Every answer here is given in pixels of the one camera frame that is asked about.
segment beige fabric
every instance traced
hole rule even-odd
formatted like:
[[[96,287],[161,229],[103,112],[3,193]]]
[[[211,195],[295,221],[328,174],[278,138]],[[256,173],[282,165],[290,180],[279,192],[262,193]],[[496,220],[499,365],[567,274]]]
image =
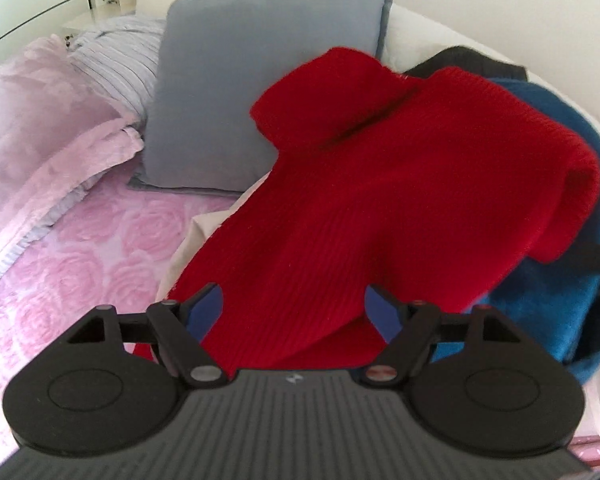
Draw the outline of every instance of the beige fabric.
[[[200,250],[200,247],[202,247],[216,229],[222,225],[222,222],[238,211],[242,204],[247,202],[247,199],[260,187],[260,184],[262,184],[268,176],[269,173],[253,184],[253,186],[245,191],[228,210],[204,213],[202,215],[196,215],[191,219],[187,235],[175,253],[173,253],[171,261],[169,262],[169,267],[167,267],[164,276],[160,280],[158,292],[155,295],[155,301],[161,301],[167,297],[167,294],[173,285],[178,281],[182,271],[189,265],[189,262]]]

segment clothing pile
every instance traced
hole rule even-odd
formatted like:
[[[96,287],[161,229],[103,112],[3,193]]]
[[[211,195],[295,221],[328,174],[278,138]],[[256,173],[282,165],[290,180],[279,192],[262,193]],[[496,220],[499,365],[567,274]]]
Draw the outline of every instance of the clothing pile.
[[[492,304],[579,380],[595,371],[600,137],[524,67],[452,47],[400,75],[334,48],[251,116],[275,166],[194,218],[158,292],[221,286],[203,347],[227,373],[368,364],[386,345],[369,284],[446,312]]]

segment red knit fabric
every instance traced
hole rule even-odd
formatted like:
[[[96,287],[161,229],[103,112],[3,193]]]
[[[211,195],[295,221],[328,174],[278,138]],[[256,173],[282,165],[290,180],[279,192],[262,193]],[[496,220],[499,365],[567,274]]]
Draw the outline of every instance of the red knit fabric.
[[[577,134],[455,68],[403,77],[335,48],[251,115],[280,157],[169,296],[221,285],[203,347],[230,374],[368,364],[368,284],[459,312],[525,255],[557,258],[600,192]]]

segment metal pin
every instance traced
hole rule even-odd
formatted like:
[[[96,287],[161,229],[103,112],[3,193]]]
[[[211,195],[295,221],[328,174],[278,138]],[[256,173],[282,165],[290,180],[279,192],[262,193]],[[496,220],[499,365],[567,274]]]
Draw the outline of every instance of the metal pin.
[[[201,383],[210,383],[211,381],[217,381],[222,377],[222,370],[217,366],[206,365],[196,366],[191,371],[191,378]]]
[[[374,365],[366,369],[366,378],[375,383],[393,381],[398,376],[398,371],[387,365]]]

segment pink blanket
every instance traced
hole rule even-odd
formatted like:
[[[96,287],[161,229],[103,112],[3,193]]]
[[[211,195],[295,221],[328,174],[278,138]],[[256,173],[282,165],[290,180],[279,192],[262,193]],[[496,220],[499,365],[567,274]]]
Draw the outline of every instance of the pink blanket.
[[[133,167],[109,172],[0,280],[0,462],[16,449],[1,407],[11,377],[96,304],[143,311],[190,219],[232,204],[128,190]]]

